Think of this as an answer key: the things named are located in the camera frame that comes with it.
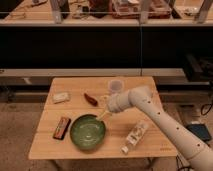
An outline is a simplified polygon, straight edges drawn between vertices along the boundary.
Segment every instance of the floor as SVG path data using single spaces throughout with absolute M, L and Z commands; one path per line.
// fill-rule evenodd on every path
M 193 104 L 197 113 L 202 104 L 211 99 L 207 92 L 162 91 L 160 97 L 164 109 L 181 122 L 178 114 L 180 104 Z M 5 92 L 0 94 L 0 170 L 2 171 L 55 171 L 49 161 L 28 160 L 28 153 L 44 106 L 46 93 L 16 93 L 5 101 Z M 213 135 L 213 110 L 201 117 Z M 57 161 L 64 170 L 73 171 L 143 171 L 148 164 L 146 159 L 74 160 Z M 176 171 L 175 157 L 160 158 L 154 171 Z

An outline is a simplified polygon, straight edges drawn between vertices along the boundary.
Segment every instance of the bottle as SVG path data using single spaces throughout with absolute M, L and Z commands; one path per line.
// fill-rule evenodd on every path
M 134 149 L 134 147 L 143 137 L 148 128 L 149 128 L 148 123 L 146 123 L 143 120 L 139 121 L 126 137 L 125 146 L 122 147 L 122 152 L 124 154 L 128 154 L 130 150 Z

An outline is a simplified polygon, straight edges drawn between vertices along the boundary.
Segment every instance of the cable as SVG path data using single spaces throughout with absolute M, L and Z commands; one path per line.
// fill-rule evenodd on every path
M 202 116 L 207 115 L 210 112 L 210 110 L 212 109 L 212 107 L 213 107 L 213 100 L 212 100 L 212 102 L 210 104 L 204 104 L 204 105 L 202 105 L 201 109 L 200 109 L 201 115 Z
M 177 171 L 190 171 L 190 169 L 192 169 L 191 166 L 184 166 L 182 160 L 180 159 L 178 155 L 176 157 L 176 162 L 177 162 Z

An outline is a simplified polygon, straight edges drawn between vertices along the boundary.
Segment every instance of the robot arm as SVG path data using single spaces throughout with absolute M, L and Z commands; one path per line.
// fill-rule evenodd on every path
M 137 87 L 109 98 L 107 108 L 112 113 L 137 107 L 150 117 L 196 171 L 213 171 L 213 151 L 203 141 L 157 107 L 147 86 Z

